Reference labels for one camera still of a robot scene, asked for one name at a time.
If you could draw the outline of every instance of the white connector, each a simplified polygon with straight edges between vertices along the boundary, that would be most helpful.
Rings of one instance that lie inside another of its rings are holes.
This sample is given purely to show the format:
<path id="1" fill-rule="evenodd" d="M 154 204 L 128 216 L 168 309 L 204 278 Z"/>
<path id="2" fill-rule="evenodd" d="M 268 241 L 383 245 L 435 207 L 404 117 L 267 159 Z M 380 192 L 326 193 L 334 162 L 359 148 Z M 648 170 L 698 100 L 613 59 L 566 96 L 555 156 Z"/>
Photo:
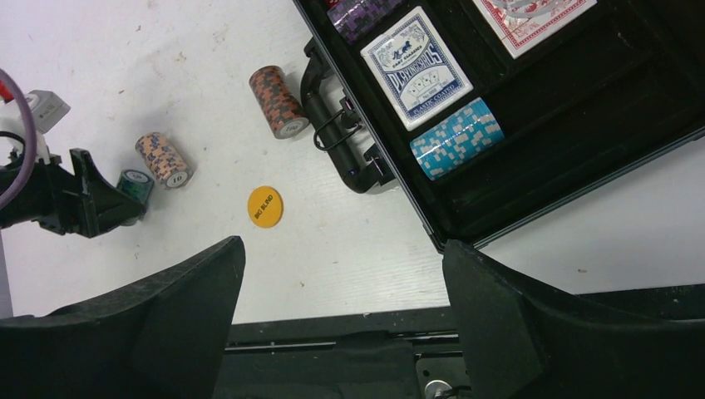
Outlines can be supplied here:
<path id="1" fill-rule="evenodd" d="M 60 121 L 71 109 L 59 96 L 51 91 L 31 91 L 25 95 L 25 99 L 32 110 L 37 135 L 37 161 L 43 160 L 49 164 L 49 147 L 44 141 L 44 133 L 47 133 L 58 121 Z M 22 123 L 22 114 L 15 101 L 0 106 L 0 131 L 8 131 L 19 135 L 23 139 L 27 137 Z M 17 140 L 8 139 L 12 147 L 18 154 L 24 151 L 22 143 Z"/>

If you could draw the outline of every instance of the purple poker chip stack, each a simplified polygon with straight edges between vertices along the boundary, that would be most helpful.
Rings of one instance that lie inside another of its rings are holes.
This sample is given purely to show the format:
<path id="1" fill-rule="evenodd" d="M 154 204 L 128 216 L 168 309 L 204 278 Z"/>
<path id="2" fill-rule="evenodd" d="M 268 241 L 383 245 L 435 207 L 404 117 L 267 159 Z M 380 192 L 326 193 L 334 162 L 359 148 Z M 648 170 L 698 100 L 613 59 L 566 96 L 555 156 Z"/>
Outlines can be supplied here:
<path id="1" fill-rule="evenodd" d="M 405 0 L 341 0 L 328 17 L 349 44 L 368 34 Z"/>

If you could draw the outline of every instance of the stack of poker chips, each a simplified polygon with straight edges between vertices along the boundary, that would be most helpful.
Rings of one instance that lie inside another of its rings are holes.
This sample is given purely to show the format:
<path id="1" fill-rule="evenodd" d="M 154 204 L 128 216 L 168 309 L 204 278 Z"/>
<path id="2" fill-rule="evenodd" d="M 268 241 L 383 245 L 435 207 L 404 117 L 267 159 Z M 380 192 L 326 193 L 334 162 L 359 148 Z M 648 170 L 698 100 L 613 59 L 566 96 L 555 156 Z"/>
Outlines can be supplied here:
<path id="1" fill-rule="evenodd" d="M 384 17 L 405 0 L 340 0 L 328 10 L 328 18 L 338 33 L 353 44 L 368 34 Z"/>
<path id="2" fill-rule="evenodd" d="M 138 170 L 123 170 L 120 173 L 120 179 L 117 181 L 117 189 L 122 194 L 129 196 L 145 207 L 147 206 L 147 200 L 150 198 L 153 187 L 153 179 Z M 144 215 L 141 215 L 139 218 L 125 220 L 121 225 L 134 226 L 143 216 Z"/>
<path id="3" fill-rule="evenodd" d="M 426 176 L 436 180 L 504 138 L 490 108 L 478 98 L 412 141 L 410 147 Z"/>
<path id="4" fill-rule="evenodd" d="M 135 144 L 135 150 L 142 155 L 155 180 L 167 190 L 185 186 L 193 175 L 179 151 L 162 133 L 143 135 Z"/>
<path id="5" fill-rule="evenodd" d="M 274 137 L 288 139 L 308 127 L 306 113 L 288 89 L 280 67 L 265 66 L 258 69 L 249 78 L 249 86 Z"/>

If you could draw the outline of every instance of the red object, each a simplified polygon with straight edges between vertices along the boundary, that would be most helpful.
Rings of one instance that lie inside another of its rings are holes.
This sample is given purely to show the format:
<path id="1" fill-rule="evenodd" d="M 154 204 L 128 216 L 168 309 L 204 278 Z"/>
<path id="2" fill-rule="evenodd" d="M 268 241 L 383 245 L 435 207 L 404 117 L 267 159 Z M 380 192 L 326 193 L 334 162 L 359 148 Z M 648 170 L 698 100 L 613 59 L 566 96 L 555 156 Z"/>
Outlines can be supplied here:
<path id="1" fill-rule="evenodd" d="M 0 97 L 2 97 L 5 102 L 10 102 L 15 99 L 15 97 L 12 95 L 12 93 L 3 85 L 3 83 L 0 81 Z"/>

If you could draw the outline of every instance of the white table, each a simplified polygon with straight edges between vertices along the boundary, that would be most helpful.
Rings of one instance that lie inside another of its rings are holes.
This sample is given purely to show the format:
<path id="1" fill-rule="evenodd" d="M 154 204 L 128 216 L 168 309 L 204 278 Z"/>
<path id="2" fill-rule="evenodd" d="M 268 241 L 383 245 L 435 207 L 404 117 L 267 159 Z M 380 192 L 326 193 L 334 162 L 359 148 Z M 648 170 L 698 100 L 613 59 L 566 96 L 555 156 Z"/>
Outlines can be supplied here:
<path id="1" fill-rule="evenodd" d="M 247 80 L 279 64 L 298 81 L 310 34 L 289 0 L 243 4 L 3 2 L 2 68 L 25 91 L 52 90 L 73 107 L 47 135 L 53 153 L 68 161 L 70 148 L 88 149 L 115 182 L 145 168 L 136 139 L 164 131 L 197 169 L 185 189 L 157 190 L 136 227 L 96 239 L 29 223 L 4 230 L 16 315 L 105 293 L 231 234 L 247 249 L 236 323 L 447 304 L 441 257 L 400 189 L 356 195 L 311 130 L 272 137 Z M 702 283 L 703 167 L 705 143 L 688 145 L 486 252 L 573 293 Z M 285 202 L 274 229 L 246 213 L 260 185 Z"/>

